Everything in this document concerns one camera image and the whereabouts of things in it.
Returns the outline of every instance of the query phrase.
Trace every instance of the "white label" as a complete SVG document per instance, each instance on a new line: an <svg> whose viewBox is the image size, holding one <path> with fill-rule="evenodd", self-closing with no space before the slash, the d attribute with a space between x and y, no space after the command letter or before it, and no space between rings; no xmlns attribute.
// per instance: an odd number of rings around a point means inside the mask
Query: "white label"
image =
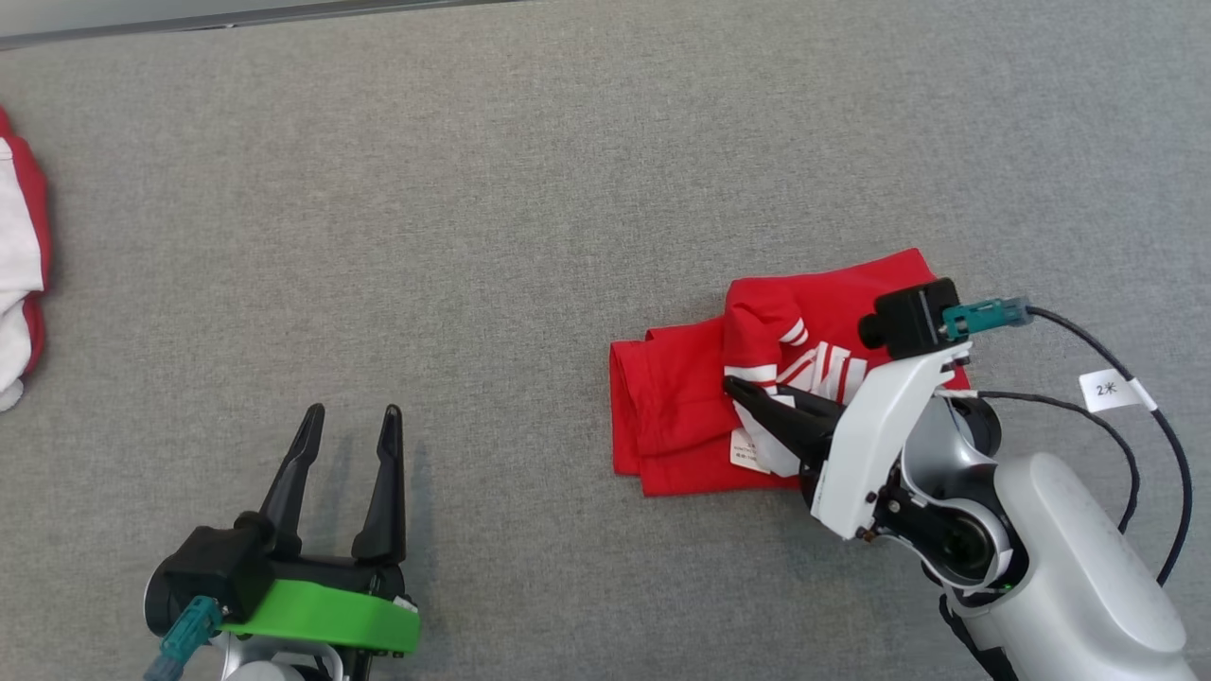
<svg viewBox="0 0 1211 681"><path fill-rule="evenodd" d="M757 473L769 473L768 468L757 463L757 446L744 428L731 431L731 463Z"/></svg>
<svg viewBox="0 0 1211 681"><path fill-rule="evenodd" d="M411 610L412 612L420 612L417 608L417 606L412 605L411 602L408 602L404 599L401 599L400 596L396 596L391 602L395 603L395 605L397 605L397 606L400 606L400 607L402 607L403 610Z"/></svg>
<svg viewBox="0 0 1211 681"><path fill-rule="evenodd" d="M1143 404L1135 388L1113 368L1081 374L1080 391L1085 395L1085 408L1091 412Z"/></svg>

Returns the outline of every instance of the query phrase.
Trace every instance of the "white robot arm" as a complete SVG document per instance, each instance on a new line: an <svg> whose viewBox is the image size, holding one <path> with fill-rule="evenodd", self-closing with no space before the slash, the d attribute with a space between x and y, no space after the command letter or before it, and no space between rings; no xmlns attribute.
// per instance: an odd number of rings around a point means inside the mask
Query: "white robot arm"
<svg viewBox="0 0 1211 681"><path fill-rule="evenodd" d="M920 347L941 349L874 368L839 416L788 388L796 407L725 389L803 460L814 517L920 556L943 619L995 681L1195 680L1172 603L1073 471L1048 453L995 462L974 445L981 419L937 396L971 344L940 339L920 301Z"/></svg>

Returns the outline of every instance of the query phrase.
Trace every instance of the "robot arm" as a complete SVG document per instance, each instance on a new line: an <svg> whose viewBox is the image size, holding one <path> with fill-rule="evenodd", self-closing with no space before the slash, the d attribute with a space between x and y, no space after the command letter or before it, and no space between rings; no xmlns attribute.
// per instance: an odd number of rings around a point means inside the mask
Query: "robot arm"
<svg viewBox="0 0 1211 681"><path fill-rule="evenodd" d="M224 651L219 679L228 681L366 681L374 657L417 648L420 616L400 565L406 554L400 407L389 406L383 417L378 476L348 557L302 555L298 537L323 416L323 405L308 410L260 511L240 514L229 530L197 527L156 568L143 610L163 641L145 679L179 679L207 639ZM316 665L275 660L280 653L314 658Z"/></svg>
<svg viewBox="0 0 1211 681"><path fill-rule="evenodd" d="M888 538L922 559L943 589L943 619L994 680L1195 679L1172 603L1075 474L1046 453L995 462L991 408L935 395L966 362L966 332L987 321L983 308L955 309L971 308L948 280L880 298L863 340L894 361L839 413L800 394L790 407L736 379L724 389L800 458L814 517L843 539ZM962 325L962 340L947 325Z"/></svg>

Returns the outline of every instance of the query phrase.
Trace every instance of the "teal cable connector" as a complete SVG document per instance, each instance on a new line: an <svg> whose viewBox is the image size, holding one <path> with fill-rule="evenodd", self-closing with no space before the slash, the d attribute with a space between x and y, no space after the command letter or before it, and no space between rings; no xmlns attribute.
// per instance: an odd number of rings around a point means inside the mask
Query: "teal cable connector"
<svg viewBox="0 0 1211 681"><path fill-rule="evenodd" d="M955 305L942 310L946 336L951 340L966 340L968 336L1000 328L1001 326L1026 326L1034 321L1026 308L1031 302L1022 298L993 298L974 305Z"/></svg>
<svg viewBox="0 0 1211 681"><path fill-rule="evenodd" d="M160 656L143 675L143 681L178 681L185 663L223 624L214 599L195 596L172 629L160 641Z"/></svg>

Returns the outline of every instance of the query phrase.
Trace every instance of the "black cable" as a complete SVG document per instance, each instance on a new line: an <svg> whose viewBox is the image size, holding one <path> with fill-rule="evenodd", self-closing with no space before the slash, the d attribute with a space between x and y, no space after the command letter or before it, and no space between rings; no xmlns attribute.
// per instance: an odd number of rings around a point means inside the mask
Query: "black cable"
<svg viewBox="0 0 1211 681"><path fill-rule="evenodd" d="M1127 531L1127 523L1131 522L1131 516L1135 515L1136 502L1140 497L1140 467L1136 463L1135 452L1131 451L1131 446L1127 445L1127 441L1119 435L1119 431L1115 430L1113 425L1084 407L1077 406L1072 402L1064 402L1063 400L1056 400L1055 397L1048 397L1046 395L1035 395L1033 393L1005 393L1001 390L978 390L976 395L987 400L1018 400L1022 402L1038 402L1040 405L1060 407L1061 410L1079 413L1097 424L1098 428L1113 437L1114 441L1118 442L1119 447L1123 448L1123 456L1127 459L1127 469L1131 471L1131 491L1127 492L1127 507L1123 509L1123 517L1119 520L1119 533Z"/></svg>
<svg viewBox="0 0 1211 681"><path fill-rule="evenodd" d="M1073 321L1046 310L1043 308L1035 308L1034 305L1027 305L1026 313L1035 316L1040 316L1048 321L1057 324L1068 331L1077 334L1081 340L1089 344L1098 355L1102 355L1107 362L1114 367L1115 371L1123 376L1124 380L1131 382L1135 377L1127 371L1127 367L1114 356L1106 345L1102 345L1097 338L1094 338L1087 331L1074 324ZM1177 565L1177 557L1182 555L1182 546L1186 544L1186 536L1190 530L1190 514L1192 505L1194 500L1194 482L1190 480L1190 462L1186 458L1186 450L1182 448L1181 441L1177 439L1177 434L1173 433L1173 427L1169 424L1169 419L1161 413L1160 407L1152 410L1152 418L1155 419L1157 425L1160 427L1160 431L1165 434L1165 439L1169 440L1169 446L1173 450L1173 458L1177 459L1177 471L1182 476L1182 517L1177 523L1177 532L1173 534L1173 544L1169 549L1169 557L1165 559L1165 565L1161 566L1160 572L1157 574L1157 583L1164 585L1169 580L1169 576L1173 572L1173 566Z"/></svg>

